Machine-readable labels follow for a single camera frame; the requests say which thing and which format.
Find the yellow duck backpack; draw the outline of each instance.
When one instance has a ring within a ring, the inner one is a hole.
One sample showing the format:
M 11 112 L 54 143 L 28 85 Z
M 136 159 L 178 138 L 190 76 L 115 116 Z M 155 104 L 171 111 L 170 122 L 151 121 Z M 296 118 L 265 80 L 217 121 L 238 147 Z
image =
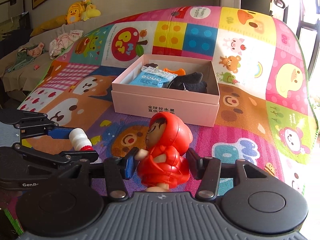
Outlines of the yellow duck backpack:
M 84 6 L 79 2 L 73 3 L 69 9 L 66 16 L 68 24 L 81 21 L 81 14 L 84 12 Z

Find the bundled white cloth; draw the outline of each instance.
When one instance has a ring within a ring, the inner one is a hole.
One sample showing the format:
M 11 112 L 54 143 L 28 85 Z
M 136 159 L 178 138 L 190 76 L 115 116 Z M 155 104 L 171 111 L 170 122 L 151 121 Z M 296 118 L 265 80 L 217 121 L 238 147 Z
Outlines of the bundled white cloth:
M 59 37 L 55 38 L 49 44 L 50 59 L 55 59 L 66 48 L 68 48 L 76 40 L 81 38 L 82 35 L 83 35 L 83 31 L 81 31 L 81 30 L 73 30 L 70 33 L 63 33 Z

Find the red gingham pattern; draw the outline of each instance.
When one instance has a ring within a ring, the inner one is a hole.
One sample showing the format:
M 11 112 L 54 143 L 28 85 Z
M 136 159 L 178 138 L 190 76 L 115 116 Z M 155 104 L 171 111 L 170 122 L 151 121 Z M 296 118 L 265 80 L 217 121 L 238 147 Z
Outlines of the red gingham pattern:
M 65 91 L 71 86 L 77 84 L 79 80 L 89 75 L 99 66 L 85 65 L 85 64 L 69 64 L 59 74 L 48 80 L 41 87 L 55 88 L 57 90 Z

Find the doll's face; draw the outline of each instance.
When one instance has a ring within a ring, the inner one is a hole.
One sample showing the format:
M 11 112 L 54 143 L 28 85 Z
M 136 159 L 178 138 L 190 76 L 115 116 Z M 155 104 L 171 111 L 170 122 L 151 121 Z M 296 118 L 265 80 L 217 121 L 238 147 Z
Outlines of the doll's face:
M 167 127 L 166 119 L 160 118 L 156 120 L 149 128 L 146 136 L 146 146 L 150 149 L 160 140 L 165 128 Z

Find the white speech bubble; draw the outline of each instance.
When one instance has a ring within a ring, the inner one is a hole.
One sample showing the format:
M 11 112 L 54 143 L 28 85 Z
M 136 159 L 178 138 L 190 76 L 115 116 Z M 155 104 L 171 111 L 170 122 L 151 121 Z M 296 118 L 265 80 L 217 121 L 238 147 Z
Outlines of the white speech bubble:
M 194 19 L 204 19 L 208 17 L 211 10 L 208 7 L 193 7 L 190 11 L 190 15 Z

